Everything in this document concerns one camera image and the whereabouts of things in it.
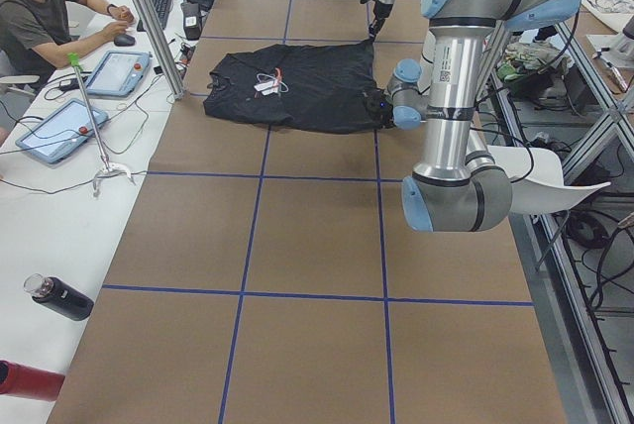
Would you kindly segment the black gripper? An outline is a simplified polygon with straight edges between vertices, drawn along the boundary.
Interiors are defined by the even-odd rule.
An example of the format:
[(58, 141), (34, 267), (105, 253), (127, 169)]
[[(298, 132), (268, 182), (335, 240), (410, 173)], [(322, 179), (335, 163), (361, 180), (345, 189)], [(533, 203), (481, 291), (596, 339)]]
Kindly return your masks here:
[(372, 13), (373, 18), (369, 24), (369, 36), (376, 37), (391, 13), (391, 5), (376, 0), (373, 5)]
[(383, 90), (364, 92), (364, 106), (377, 128), (393, 128), (393, 106)]

